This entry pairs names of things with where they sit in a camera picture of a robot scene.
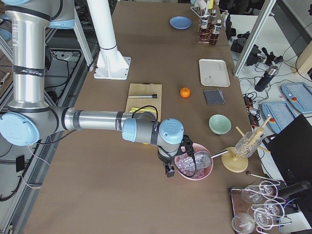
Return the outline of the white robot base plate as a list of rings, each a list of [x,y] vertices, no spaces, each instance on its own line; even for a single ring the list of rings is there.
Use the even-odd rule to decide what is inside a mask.
[[[109,59],[106,60],[105,67],[97,67],[94,72],[94,78],[96,79],[114,79],[114,80],[126,80],[129,73],[129,67],[131,63],[130,57],[122,57],[119,60],[120,63],[112,62]]]

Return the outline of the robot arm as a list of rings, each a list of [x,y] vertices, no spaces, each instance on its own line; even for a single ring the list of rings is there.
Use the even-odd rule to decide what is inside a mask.
[[[75,26],[72,0],[6,0],[12,22],[14,97],[0,119],[0,132],[10,143],[27,146],[65,130],[116,130],[123,139],[158,147],[165,173],[175,173],[174,158],[182,154],[184,129],[174,118],[158,122],[148,112],[84,111],[50,106],[44,100],[45,29]]]

